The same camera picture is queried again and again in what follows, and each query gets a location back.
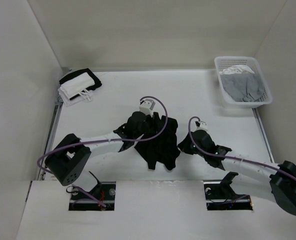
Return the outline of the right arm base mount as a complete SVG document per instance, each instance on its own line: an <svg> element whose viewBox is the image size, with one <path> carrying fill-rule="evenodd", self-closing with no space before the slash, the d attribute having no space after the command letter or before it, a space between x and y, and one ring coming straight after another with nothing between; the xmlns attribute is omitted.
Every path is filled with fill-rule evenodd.
<svg viewBox="0 0 296 240"><path fill-rule="evenodd" d="M222 180L204 181L206 209L208 211L253 210L249 195L236 194L231 188L236 172L229 172Z"/></svg>

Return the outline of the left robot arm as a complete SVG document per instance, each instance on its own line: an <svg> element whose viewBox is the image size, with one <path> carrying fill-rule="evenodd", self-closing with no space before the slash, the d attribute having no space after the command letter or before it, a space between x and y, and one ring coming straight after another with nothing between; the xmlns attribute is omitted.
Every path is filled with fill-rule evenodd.
<svg viewBox="0 0 296 240"><path fill-rule="evenodd" d="M45 159L45 166L52 172L62 186L74 185L83 190L88 199L96 199L100 195L101 183L94 174L85 170L87 161L96 156L119 153L128 150L148 132L152 114L135 111L113 132L93 138L78 138L70 133L57 145L57 149L71 144L94 141L92 144L71 146L50 154Z"/></svg>

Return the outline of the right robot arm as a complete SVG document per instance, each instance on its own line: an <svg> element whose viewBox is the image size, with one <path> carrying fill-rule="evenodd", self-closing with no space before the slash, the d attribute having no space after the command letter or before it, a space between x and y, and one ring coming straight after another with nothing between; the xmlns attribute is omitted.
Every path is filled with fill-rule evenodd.
<svg viewBox="0 0 296 240"><path fill-rule="evenodd" d="M206 130L190 131L178 144L181 152L201 156L211 167L226 171L220 182L221 194L229 199L235 195L251 195L276 203L296 216L296 165L290 161L262 163L237 157L226 146L217 145Z"/></svg>

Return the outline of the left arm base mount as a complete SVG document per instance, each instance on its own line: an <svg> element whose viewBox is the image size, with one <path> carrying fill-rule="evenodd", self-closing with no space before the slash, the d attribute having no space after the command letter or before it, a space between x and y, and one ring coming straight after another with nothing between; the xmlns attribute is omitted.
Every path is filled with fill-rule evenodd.
<svg viewBox="0 0 296 240"><path fill-rule="evenodd" d="M93 200L78 188L71 185L65 190L67 194L70 194L68 210L97 212L113 211L115 209L116 182L102 182L91 171L88 171L87 173L91 176L91 179L95 180L97 183L94 189L88 192L88 194L105 204L105 206L102 206L97 200Z"/></svg>

